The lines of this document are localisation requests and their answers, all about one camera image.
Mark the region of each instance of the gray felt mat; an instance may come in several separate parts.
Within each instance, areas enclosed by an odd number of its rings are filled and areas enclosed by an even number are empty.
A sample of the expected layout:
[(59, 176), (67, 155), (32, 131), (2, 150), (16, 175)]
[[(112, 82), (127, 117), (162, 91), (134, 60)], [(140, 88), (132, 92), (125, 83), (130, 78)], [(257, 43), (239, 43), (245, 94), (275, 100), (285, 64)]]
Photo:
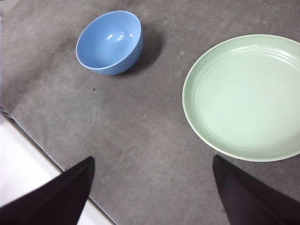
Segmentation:
[[(116, 9), (140, 18), (144, 48), (127, 72), (98, 75), (77, 62), (76, 41)], [(61, 168), (95, 157), (90, 196), (115, 223), (228, 224), (211, 168), (217, 152), (186, 121), (183, 82), (226, 39), (300, 41), (299, 0), (24, 0), (1, 22), (1, 107)], [(225, 158), (300, 201), (299, 156)]]

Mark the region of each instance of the light green plate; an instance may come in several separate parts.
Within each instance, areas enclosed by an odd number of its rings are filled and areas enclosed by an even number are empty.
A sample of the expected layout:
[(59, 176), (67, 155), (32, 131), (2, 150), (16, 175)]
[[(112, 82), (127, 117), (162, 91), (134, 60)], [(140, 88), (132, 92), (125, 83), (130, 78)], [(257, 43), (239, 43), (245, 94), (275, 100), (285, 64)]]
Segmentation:
[(183, 109), (214, 149), (248, 161), (300, 153), (300, 43), (273, 35), (236, 37), (190, 69)]

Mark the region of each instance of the white surface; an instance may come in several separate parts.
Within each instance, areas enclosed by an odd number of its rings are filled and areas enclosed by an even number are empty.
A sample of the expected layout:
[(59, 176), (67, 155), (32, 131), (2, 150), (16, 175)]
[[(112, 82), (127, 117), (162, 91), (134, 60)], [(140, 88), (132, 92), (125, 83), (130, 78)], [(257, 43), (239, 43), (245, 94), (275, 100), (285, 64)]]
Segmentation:
[[(0, 116), (0, 205), (4, 205), (50, 181), (60, 170), (6, 117)], [(88, 200), (79, 225), (111, 225)]]

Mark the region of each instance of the plate rim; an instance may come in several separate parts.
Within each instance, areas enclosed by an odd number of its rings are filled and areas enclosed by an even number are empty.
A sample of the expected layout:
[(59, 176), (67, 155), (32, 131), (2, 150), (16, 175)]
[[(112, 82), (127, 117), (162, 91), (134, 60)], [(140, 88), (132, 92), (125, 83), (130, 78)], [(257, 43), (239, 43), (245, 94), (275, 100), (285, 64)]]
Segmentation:
[(300, 154), (300, 149), (292, 154), (288, 154), (288, 155), (284, 155), (284, 156), (281, 156), (281, 157), (271, 157), (271, 158), (255, 158), (255, 157), (241, 157), (241, 156), (237, 156), (237, 155), (234, 155), (234, 154), (231, 154), (229, 152), (226, 152), (220, 148), (218, 148), (217, 146), (213, 145), (212, 143), (210, 143), (209, 141), (207, 141), (194, 127), (193, 123), (191, 122), (189, 116), (188, 116), (188, 113), (187, 113), (187, 110), (186, 110), (186, 107), (185, 107), (185, 100), (184, 100), (184, 96), (185, 96), (185, 92), (186, 92), (186, 84), (187, 84), (187, 80), (188, 78), (190, 77), (190, 74), (191, 72), (193, 71), (194, 67), (198, 64), (198, 62), (204, 57), (206, 56), (208, 53), (210, 53), (212, 50), (214, 50), (215, 48), (218, 48), (219, 46), (227, 43), (227, 42), (231, 42), (231, 41), (234, 41), (234, 40), (237, 40), (237, 39), (241, 39), (241, 38), (247, 38), (247, 37), (272, 37), (272, 38), (279, 38), (279, 39), (283, 39), (285, 41), (289, 41), (289, 42), (292, 42), (294, 44), (297, 44), (300, 46), (300, 43), (295, 41), (295, 40), (292, 40), (292, 39), (289, 39), (289, 38), (286, 38), (286, 37), (282, 37), (282, 36), (277, 36), (277, 35), (272, 35), (272, 34), (248, 34), (248, 35), (242, 35), (242, 36), (238, 36), (238, 37), (233, 37), (231, 39), (228, 39), (228, 40), (225, 40), (215, 46), (213, 46), (212, 48), (210, 48), (209, 50), (207, 50), (204, 54), (202, 54), (200, 56), (200, 58), (198, 58), (196, 60), (196, 62), (192, 65), (192, 67), (190, 68), (186, 78), (185, 78), (185, 81), (184, 81), (184, 84), (183, 84), (183, 88), (182, 88), (182, 106), (183, 106), (183, 111), (184, 111), (184, 114), (185, 114), (185, 117), (190, 125), (190, 127), (192, 128), (192, 130), (197, 134), (198, 137), (200, 137), (207, 145), (209, 145), (210, 147), (212, 147), (213, 149), (217, 150), (218, 152), (221, 152), (227, 156), (230, 156), (230, 157), (233, 157), (233, 158), (237, 158), (237, 159), (241, 159), (241, 160), (245, 160), (245, 161), (250, 161), (250, 162), (273, 162), (273, 161), (279, 161), (279, 160), (283, 160), (283, 159), (287, 159), (287, 158), (291, 158), (293, 156), (296, 156), (298, 154)]

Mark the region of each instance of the plate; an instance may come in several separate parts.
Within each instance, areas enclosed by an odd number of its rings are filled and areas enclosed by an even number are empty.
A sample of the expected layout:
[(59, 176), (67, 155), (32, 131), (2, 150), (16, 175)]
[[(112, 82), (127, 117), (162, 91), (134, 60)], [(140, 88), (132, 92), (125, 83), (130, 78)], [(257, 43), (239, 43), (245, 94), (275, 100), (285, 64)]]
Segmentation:
[(209, 146), (266, 162), (300, 153), (300, 43), (246, 35), (208, 50), (183, 86), (186, 118)]

